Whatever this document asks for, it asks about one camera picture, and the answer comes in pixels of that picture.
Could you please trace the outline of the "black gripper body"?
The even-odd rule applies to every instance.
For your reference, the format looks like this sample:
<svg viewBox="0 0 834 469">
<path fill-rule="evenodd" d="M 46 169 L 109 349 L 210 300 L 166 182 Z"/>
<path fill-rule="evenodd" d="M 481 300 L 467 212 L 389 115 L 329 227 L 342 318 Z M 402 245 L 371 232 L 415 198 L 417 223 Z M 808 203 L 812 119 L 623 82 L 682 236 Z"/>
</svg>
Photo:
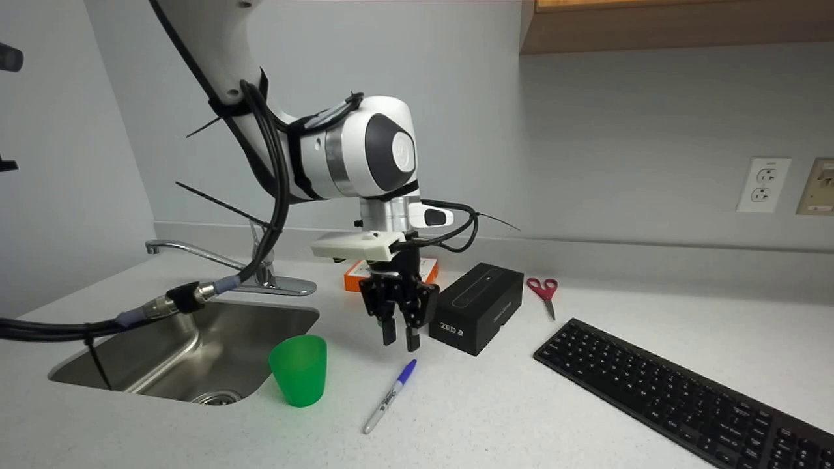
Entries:
<svg viewBox="0 0 834 469">
<path fill-rule="evenodd" d="M 390 262 L 373 262 L 359 296 L 380 327 L 390 327 L 394 311 L 402 311 L 403 324 L 420 328 L 433 313 L 440 287 L 423 279 L 420 253 L 403 250 Z"/>
</svg>

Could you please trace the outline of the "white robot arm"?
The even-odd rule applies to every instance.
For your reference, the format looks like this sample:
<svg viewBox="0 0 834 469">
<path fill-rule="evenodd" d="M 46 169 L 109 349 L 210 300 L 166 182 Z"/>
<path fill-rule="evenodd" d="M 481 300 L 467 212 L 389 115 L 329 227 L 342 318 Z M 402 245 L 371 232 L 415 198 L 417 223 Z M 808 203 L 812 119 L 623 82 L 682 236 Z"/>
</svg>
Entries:
<svg viewBox="0 0 834 469">
<path fill-rule="evenodd" d="M 247 18 L 260 0 L 149 0 L 156 22 L 204 90 L 213 115 L 239 145 L 257 185 L 273 198 L 247 279 L 283 232 L 291 203 L 358 198 L 359 229 L 322 236 L 320 259 L 365 262 L 359 285 L 367 313 L 397 343 L 394 311 L 403 317 L 407 349 L 437 291 L 420 274 L 417 137 L 407 103 L 350 94 L 342 106 L 294 119 L 269 106 L 269 74 L 253 60 Z"/>
</svg>

